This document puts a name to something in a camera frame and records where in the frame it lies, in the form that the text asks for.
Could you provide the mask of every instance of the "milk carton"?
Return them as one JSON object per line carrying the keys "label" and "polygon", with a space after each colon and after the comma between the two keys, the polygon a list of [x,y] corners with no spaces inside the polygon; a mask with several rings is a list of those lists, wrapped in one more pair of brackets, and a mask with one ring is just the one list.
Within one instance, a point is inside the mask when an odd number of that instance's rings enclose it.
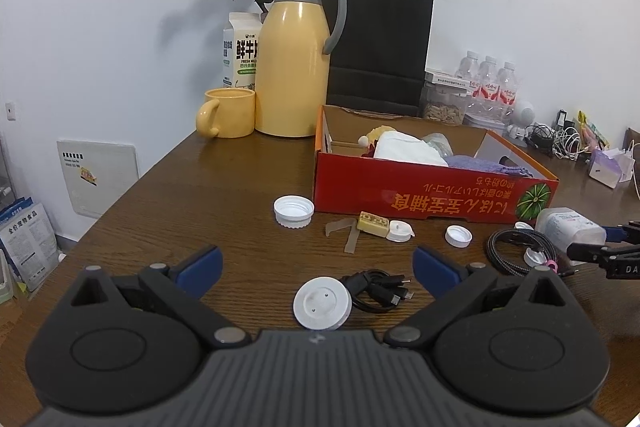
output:
{"label": "milk carton", "polygon": [[231,12],[223,30],[224,87],[255,87],[258,36],[262,29],[259,13]]}

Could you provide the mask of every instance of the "thermos handle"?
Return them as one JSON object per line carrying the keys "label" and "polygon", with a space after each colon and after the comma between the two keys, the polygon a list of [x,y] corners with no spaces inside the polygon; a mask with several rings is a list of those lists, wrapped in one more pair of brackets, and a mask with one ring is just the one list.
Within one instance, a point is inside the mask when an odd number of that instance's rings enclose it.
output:
{"label": "thermos handle", "polygon": [[334,32],[329,35],[329,38],[324,42],[324,48],[322,49],[323,55],[330,55],[334,50],[335,45],[342,36],[342,30],[344,29],[344,23],[347,20],[347,0],[338,0],[338,15],[335,18]]}

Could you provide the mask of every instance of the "red cardboard box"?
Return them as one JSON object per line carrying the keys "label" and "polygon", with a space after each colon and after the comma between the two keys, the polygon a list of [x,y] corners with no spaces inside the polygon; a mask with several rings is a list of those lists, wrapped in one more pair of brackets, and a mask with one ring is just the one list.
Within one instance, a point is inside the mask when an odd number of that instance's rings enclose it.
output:
{"label": "red cardboard box", "polygon": [[[358,138],[380,125],[421,138],[443,133],[454,154],[526,167],[534,178],[362,157]],[[551,203],[558,178],[492,131],[361,113],[325,105],[316,129],[314,204],[318,212],[477,223],[533,222]]]}

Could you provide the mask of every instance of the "white cloth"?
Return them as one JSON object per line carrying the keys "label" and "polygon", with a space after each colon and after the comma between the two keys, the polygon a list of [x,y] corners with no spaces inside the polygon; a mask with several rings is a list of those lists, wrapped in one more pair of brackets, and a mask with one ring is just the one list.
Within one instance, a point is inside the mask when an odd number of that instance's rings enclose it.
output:
{"label": "white cloth", "polygon": [[376,144],[373,158],[448,167],[447,162],[442,159],[435,147],[415,136],[398,131],[382,133]]}

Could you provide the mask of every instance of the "yellow thermos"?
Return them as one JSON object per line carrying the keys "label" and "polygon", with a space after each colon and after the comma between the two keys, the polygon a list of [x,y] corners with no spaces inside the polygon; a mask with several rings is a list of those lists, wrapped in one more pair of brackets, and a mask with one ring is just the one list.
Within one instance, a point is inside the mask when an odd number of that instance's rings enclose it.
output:
{"label": "yellow thermos", "polygon": [[275,0],[258,39],[255,128],[273,136],[312,136],[326,101],[329,58],[347,17],[338,0],[329,35],[321,0]]}

